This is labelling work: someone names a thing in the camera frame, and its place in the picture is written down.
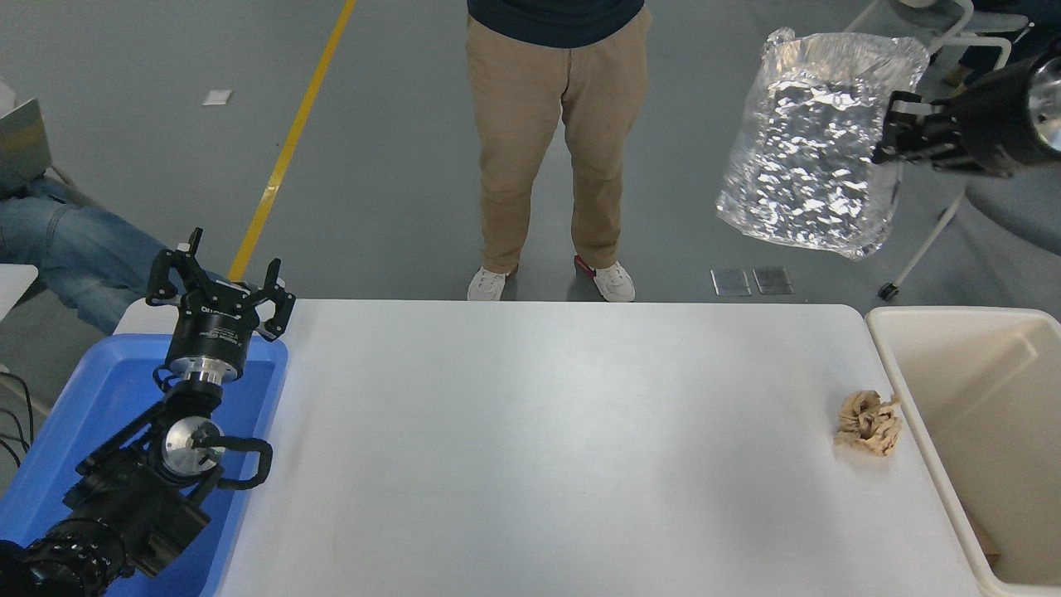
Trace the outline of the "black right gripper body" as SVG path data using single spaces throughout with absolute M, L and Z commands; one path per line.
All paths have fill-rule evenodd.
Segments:
M 1058 160 L 1058 63 L 1023 60 L 947 101 L 947 143 L 933 166 L 1010 177 Z

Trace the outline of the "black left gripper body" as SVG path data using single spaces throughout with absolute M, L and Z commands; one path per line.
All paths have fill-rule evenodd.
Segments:
M 247 299 L 255 291 L 243 283 L 210 282 L 182 294 L 169 347 L 169 363 L 206 357 L 243 364 L 260 320 Z

